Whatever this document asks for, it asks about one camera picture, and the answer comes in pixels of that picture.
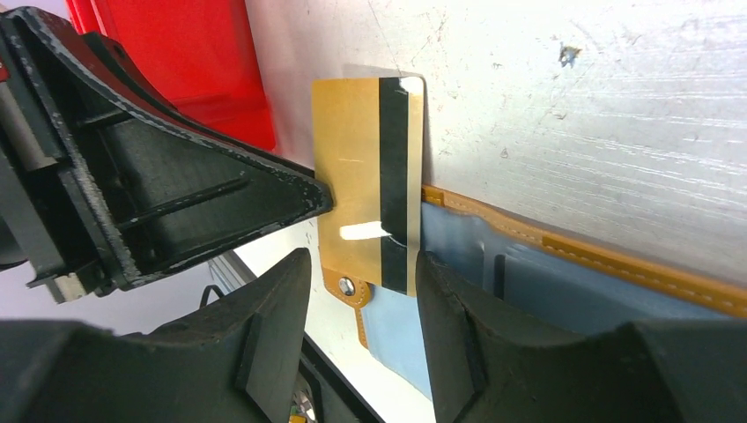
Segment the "yellow leather card holder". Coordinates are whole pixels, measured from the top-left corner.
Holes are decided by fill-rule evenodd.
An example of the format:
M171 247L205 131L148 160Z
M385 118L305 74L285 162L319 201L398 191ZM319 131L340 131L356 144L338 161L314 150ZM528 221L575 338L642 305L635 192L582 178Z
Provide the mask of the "yellow leather card holder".
M475 199L423 189L421 246L466 279L558 327L596 334L642 318L746 314L746 291L629 256ZM431 392L415 298L375 286L385 238L370 218L319 223L323 282L354 311L359 342L424 395Z

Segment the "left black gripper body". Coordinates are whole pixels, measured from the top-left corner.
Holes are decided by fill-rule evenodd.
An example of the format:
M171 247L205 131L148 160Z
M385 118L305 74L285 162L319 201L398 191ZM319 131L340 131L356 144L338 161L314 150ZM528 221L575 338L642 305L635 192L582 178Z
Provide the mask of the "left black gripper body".
M100 291L100 230L82 184L94 181L94 150L73 135L99 108L40 40L2 36L1 270L28 266L29 285L59 303Z

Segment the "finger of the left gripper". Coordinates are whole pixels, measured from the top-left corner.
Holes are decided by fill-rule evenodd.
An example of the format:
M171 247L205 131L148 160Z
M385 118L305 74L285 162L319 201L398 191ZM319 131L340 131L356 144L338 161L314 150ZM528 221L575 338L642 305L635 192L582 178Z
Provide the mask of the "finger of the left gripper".
M4 35L40 40L100 101L73 128L94 150L84 156L94 181L82 184L100 230L99 293L174 275L332 209L311 169L182 115L116 41L32 6L2 14Z

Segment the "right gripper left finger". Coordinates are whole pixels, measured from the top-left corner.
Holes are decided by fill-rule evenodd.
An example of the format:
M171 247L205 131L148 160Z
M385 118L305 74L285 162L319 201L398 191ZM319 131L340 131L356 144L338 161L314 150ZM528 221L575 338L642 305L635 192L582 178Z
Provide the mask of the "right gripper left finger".
M298 248L255 281L154 332L81 322L1 324L4 422L286 422L311 257Z

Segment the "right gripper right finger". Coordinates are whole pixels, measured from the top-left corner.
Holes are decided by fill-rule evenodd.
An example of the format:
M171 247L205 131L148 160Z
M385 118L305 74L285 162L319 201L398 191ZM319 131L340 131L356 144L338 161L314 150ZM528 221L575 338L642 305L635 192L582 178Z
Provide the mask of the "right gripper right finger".
M643 320L598 335L546 323L420 253L439 422L743 422L746 322Z

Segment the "gold card with stripe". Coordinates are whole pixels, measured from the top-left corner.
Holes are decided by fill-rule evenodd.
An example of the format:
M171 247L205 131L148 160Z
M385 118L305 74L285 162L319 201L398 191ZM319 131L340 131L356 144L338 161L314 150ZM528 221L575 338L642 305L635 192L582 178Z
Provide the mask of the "gold card with stripe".
M318 219L325 283L367 302L368 286L416 294L421 244L425 81L336 78L311 85L316 178L334 207Z

